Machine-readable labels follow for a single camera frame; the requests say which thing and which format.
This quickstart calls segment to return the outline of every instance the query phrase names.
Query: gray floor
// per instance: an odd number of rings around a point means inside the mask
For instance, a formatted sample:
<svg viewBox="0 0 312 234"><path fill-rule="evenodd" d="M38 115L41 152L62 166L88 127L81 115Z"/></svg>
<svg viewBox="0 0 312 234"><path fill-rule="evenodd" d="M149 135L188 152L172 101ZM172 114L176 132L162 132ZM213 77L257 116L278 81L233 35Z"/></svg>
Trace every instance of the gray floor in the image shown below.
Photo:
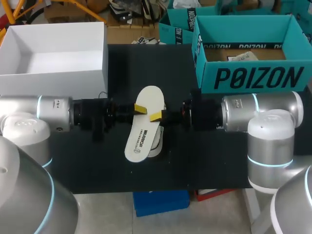
<svg viewBox="0 0 312 234"><path fill-rule="evenodd" d="M75 195L80 205L78 234L249 234L250 223L241 191L189 208L136 217L132 193Z"/></svg>

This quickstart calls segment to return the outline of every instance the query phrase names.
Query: white insole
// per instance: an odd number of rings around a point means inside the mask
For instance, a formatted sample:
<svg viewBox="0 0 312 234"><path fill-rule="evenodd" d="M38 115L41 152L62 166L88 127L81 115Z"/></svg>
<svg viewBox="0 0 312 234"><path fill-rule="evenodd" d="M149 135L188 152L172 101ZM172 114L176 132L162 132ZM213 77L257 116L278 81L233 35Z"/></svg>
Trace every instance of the white insole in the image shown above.
<svg viewBox="0 0 312 234"><path fill-rule="evenodd" d="M147 158L159 126L159 122L150 122L150 114L164 109L164 96L158 87L147 86L138 94L136 104L146 107L147 115L133 117L125 148L125 156L131 162L141 162Z"/></svg>

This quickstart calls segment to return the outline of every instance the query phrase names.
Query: black table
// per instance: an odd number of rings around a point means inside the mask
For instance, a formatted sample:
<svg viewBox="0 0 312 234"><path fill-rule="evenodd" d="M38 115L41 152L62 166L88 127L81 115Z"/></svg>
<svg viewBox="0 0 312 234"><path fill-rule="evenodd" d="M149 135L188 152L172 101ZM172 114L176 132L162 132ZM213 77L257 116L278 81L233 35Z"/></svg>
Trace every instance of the black table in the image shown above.
<svg viewBox="0 0 312 234"><path fill-rule="evenodd" d="M119 103L135 101L142 88L158 86L168 108L177 110L197 88L189 45L110 45L109 96ZM310 93L300 93L303 124L296 130L295 153L312 154ZM224 95L205 95L221 101ZM131 163L124 155L131 126L115 126L102 143L91 133L74 129L51 136L52 174L73 193L106 193L177 189L249 188L247 135L185 132L180 126L164 131L163 150L156 158Z"/></svg>

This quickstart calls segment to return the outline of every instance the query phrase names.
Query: teal cardboard box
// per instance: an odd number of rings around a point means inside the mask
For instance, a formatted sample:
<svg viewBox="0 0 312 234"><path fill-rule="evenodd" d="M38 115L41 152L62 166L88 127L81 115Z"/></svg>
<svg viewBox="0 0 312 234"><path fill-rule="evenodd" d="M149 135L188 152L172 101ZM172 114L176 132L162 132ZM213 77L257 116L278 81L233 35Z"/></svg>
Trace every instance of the teal cardboard box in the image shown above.
<svg viewBox="0 0 312 234"><path fill-rule="evenodd" d="M219 50L279 50L285 60L210 61ZM312 47L293 16L197 16L192 54L202 93L302 91L312 76Z"/></svg>
<svg viewBox="0 0 312 234"><path fill-rule="evenodd" d="M160 41L166 44L192 44L193 32L172 27L166 13L159 21Z"/></svg>
<svg viewBox="0 0 312 234"><path fill-rule="evenodd" d="M294 0L280 0L280 5L277 7L277 12L281 15L293 14L294 4Z"/></svg>
<svg viewBox="0 0 312 234"><path fill-rule="evenodd" d="M209 4L211 6L198 8L174 9L174 0L169 1L168 15L170 24L173 27L193 31L196 16L214 16L221 14L222 0L199 0L199 3Z"/></svg>
<svg viewBox="0 0 312 234"><path fill-rule="evenodd" d="M296 0L293 14L296 17L302 31L312 44L312 2L306 0Z"/></svg>

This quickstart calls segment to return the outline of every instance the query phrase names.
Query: white box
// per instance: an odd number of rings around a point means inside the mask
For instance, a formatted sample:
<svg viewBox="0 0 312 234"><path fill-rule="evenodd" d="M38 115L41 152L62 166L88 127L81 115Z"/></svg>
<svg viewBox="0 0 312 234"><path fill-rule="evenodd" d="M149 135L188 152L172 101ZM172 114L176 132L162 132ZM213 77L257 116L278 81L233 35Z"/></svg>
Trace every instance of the white box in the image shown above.
<svg viewBox="0 0 312 234"><path fill-rule="evenodd" d="M0 47L0 95L107 97L106 38L103 22L9 27Z"/></svg>

